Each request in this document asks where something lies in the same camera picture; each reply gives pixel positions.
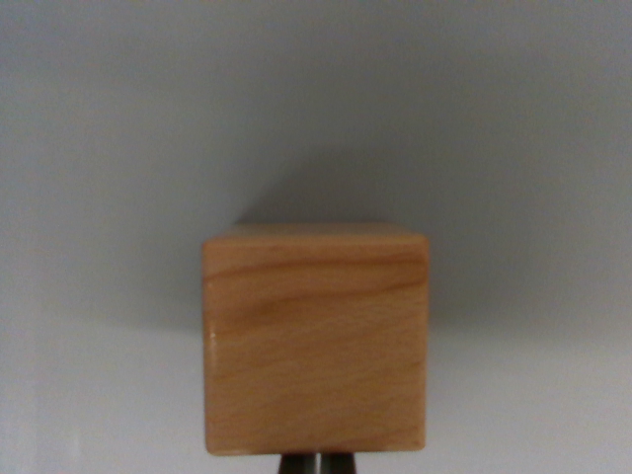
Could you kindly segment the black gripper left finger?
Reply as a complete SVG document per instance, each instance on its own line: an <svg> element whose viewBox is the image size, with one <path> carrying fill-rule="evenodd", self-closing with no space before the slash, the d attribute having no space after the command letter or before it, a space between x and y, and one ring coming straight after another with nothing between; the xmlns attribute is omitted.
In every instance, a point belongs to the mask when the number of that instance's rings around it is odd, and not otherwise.
<svg viewBox="0 0 632 474"><path fill-rule="evenodd" d="M283 454L278 465L278 474L315 474L317 455Z"/></svg>

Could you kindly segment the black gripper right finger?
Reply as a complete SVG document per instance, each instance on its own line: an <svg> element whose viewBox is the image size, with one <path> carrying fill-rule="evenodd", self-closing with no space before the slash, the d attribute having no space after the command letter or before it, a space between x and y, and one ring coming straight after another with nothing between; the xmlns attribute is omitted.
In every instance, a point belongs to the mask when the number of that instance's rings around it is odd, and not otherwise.
<svg viewBox="0 0 632 474"><path fill-rule="evenodd" d="M356 474L356 460L353 453L322 453L320 474Z"/></svg>

